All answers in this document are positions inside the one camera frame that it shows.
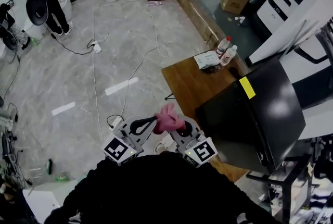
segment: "metal stand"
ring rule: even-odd
[[[164,98],[164,100],[171,100],[171,99],[175,99],[175,97],[172,97],[173,93],[168,95],[166,98]]]
[[[308,197],[306,199],[305,203],[310,202],[311,198],[311,177],[308,174],[308,163],[310,162],[312,155],[310,154],[305,154],[301,157],[287,157],[285,161],[298,161],[296,166],[293,168],[292,172],[283,180],[271,180],[269,179],[270,175],[262,175],[260,176],[255,176],[252,175],[252,171],[246,174],[246,177],[248,179],[252,180],[257,180],[261,181],[267,184],[273,184],[273,185],[278,185],[282,187],[282,223],[283,224],[289,224],[289,220],[291,217],[291,212],[290,212],[290,205],[291,205],[291,186],[294,183],[294,181],[300,176],[301,174],[305,175],[306,178],[309,181],[309,188],[308,188]]]

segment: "black monitor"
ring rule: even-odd
[[[277,58],[201,105],[196,115],[223,162],[262,173],[277,169],[305,128]]]

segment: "plastic bottle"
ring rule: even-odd
[[[217,53],[218,57],[221,58],[223,53],[229,48],[229,46],[231,45],[231,37],[227,36],[226,38],[224,38],[220,44],[218,45],[218,47],[216,48],[215,52]]]
[[[225,51],[225,54],[221,58],[221,65],[222,66],[228,65],[236,54],[237,54],[237,46],[234,45],[232,48],[229,48],[227,51]]]

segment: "paper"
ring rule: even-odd
[[[208,51],[203,54],[196,55],[194,59],[200,69],[216,66],[220,63],[220,59],[218,58],[215,51]]]

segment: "white tape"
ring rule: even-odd
[[[121,83],[119,83],[115,86],[107,88],[105,90],[105,93],[106,93],[106,95],[110,95],[110,94],[115,93],[116,91],[118,91],[118,90],[120,90],[124,87],[127,87],[128,85],[131,85],[131,84],[137,82],[138,80],[139,80],[138,78],[132,78],[132,79],[130,79],[130,82],[128,80],[125,80],[125,81],[123,81],[123,82],[121,82]]]
[[[52,116],[55,116],[55,115],[57,115],[57,114],[59,114],[59,113],[61,113],[61,112],[64,112],[64,111],[66,111],[66,110],[68,110],[68,109],[70,109],[70,108],[72,108],[72,107],[74,107],[74,106],[75,106],[75,102],[70,103],[70,104],[68,104],[68,105],[60,106],[60,107],[58,107],[58,108],[52,110]]]

